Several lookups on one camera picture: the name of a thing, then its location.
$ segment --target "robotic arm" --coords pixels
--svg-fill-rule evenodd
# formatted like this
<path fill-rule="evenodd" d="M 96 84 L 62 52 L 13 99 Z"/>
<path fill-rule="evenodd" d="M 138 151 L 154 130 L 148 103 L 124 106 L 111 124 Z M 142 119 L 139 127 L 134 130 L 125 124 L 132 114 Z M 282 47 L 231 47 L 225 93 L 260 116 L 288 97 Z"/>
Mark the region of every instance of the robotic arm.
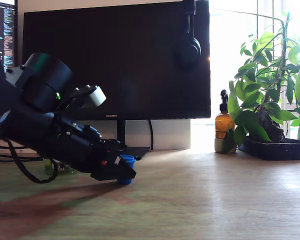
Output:
<path fill-rule="evenodd" d="M 136 172 L 120 156 L 120 142 L 103 139 L 93 127 L 67 117 L 67 110 L 86 100 L 99 106 L 106 99 L 100 87 L 89 85 L 62 98 L 71 77 L 65 64 L 43 53 L 34 53 L 24 65 L 6 72 L 0 61 L 0 139 L 27 146 L 98 181 L 134 178 Z M 24 172 L 16 153 L 11 153 Z"/>

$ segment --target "monitor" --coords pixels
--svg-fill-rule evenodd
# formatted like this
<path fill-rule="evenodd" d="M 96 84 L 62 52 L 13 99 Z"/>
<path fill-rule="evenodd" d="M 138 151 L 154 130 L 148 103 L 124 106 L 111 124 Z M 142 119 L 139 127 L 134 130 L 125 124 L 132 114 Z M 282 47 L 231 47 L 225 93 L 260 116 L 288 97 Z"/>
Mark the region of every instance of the monitor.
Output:
<path fill-rule="evenodd" d="M 17 0 L 0 0 L 0 59 L 4 70 L 17 65 Z"/>
<path fill-rule="evenodd" d="M 209 19 L 209 2 L 196 1 L 202 53 L 185 71 L 174 60 L 184 30 L 180 1 L 26 12 L 22 61 L 49 54 L 72 70 L 69 88 L 101 87 L 105 102 L 73 110 L 77 120 L 209 118 Z"/>

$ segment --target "soap dispenser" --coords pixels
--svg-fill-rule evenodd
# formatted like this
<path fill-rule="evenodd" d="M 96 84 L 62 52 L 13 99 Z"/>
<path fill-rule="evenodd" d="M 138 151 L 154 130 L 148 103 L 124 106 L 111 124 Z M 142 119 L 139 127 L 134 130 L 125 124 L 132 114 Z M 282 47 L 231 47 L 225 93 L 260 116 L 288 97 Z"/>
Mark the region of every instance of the soap dispenser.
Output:
<path fill-rule="evenodd" d="M 235 130 L 235 122 L 231 119 L 228 113 L 228 93 L 226 90 L 221 91 L 222 104 L 220 104 L 221 113 L 215 118 L 215 139 L 214 139 L 214 150 L 217 153 L 222 152 L 222 142 L 229 129 Z M 237 150 L 235 146 L 229 153 L 234 153 Z"/>

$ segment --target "headphone ear cup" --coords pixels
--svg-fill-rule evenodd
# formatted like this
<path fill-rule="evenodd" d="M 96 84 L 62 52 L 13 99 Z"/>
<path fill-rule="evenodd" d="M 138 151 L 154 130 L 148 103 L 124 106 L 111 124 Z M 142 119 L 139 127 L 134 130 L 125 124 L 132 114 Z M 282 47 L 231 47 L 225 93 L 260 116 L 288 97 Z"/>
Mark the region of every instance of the headphone ear cup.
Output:
<path fill-rule="evenodd" d="M 195 38 L 183 38 L 178 44 L 176 60 L 181 67 L 192 67 L 201 55 L 201 46 Z"/>

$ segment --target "desk surface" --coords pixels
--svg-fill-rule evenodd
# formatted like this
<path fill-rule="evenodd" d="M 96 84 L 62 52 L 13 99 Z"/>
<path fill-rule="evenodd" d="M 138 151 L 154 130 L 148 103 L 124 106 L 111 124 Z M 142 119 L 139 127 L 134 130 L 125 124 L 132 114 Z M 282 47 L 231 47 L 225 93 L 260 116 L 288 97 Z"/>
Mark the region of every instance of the desk surface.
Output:
<path fill-rule="evenodd" d="M 159 151 L 135 169 L 125 187 L 82 173 L 37 185 L 0 163 L 0 240 L 300 239 L 300 161 Z"/>

